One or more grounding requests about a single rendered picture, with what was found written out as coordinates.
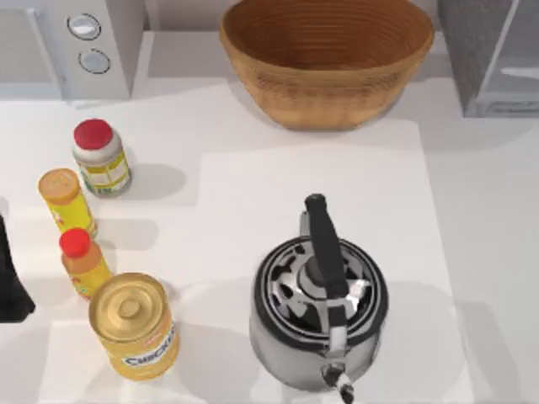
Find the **brown woven basket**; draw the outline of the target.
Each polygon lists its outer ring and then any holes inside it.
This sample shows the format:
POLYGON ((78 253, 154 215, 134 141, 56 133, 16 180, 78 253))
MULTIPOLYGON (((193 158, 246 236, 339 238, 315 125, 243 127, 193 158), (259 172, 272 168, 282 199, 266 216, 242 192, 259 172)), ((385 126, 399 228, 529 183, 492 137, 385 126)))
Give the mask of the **brown woven basket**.
POLYGON ((434 41, 411 0, 239 0, 219 35, 258 107, 290 130, 349 130, 385 113, 434 41))

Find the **red-lidded white jar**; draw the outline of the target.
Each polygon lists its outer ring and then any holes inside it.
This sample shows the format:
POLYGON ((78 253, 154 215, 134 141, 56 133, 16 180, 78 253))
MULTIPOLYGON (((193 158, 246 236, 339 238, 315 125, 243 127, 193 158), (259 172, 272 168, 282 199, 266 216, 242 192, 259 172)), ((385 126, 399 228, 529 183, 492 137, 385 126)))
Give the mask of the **red-lidded white jar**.
POLYGON ((73 131, 72 154, 88 190, 115 197, 131 184, 131 168, 119 134, 102 119, 81 121, 73 131))

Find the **yellow can with gold lid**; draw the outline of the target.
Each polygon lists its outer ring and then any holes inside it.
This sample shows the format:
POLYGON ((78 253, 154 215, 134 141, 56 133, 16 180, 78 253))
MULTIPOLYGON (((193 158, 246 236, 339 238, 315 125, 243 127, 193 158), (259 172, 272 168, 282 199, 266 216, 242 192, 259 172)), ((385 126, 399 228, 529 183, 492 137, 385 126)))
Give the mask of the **yellow can with gold lid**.
POLYGON ((173 366, 179 352, 179 332, 167 293, 152 276, 113 276, 94 294, 88 316, 119 375, 150 380, 173 366))

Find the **orange bottle with red cap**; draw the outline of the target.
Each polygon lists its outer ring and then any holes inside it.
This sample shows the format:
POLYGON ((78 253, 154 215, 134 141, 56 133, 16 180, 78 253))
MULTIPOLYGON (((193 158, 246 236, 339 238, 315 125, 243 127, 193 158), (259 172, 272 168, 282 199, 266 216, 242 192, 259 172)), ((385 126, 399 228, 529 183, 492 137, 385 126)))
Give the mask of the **orange bottle with red cap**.
POLYGON ((60 237, 61 262, 77 293, 92 300, 99 287, 112 277, 99 245, 81 228, 60 237))

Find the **yellow bottle with orange cap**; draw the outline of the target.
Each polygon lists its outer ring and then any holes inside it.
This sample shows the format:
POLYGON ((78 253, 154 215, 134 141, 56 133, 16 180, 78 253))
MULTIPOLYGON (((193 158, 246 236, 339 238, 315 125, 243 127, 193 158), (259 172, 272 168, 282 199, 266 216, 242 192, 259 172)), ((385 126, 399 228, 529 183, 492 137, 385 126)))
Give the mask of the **yellow bottle with orange cap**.
POLYGON ((61 234, 80 228, 92 238, 96 236, 96 221, 73 170, 55 168, 48 171, 40 178, 38 190, 61 234))

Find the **microwave knob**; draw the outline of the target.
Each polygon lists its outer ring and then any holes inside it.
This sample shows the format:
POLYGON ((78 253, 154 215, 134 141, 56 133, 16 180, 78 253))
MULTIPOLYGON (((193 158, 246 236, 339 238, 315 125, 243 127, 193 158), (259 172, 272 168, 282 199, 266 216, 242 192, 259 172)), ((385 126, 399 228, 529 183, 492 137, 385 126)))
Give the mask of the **microwave knob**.
POLYGON ((88 13, 69 17, 67 28, 79 40, 95 40, 101 34, 100 22, 88 13))
POLYGON ((80 52, 77 61, 85 72, 94 75, 105 74, 111 68, 110 58, 101 50, 97 49, 80 52))

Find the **pale microwave oven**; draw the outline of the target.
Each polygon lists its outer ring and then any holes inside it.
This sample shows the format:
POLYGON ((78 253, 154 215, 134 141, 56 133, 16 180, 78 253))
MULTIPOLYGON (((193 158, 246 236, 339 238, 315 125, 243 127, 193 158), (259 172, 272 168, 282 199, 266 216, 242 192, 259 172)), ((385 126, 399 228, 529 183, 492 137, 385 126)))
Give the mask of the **pale microwave oven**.
POLYGON ((0 100, 130 98, 146 21, 145 0, 0 0, 0 100), (82 13, 101 24, 95 40, 67 28, 82 13), (105 74, 79 66, 91 49, 110 58, 105 74))

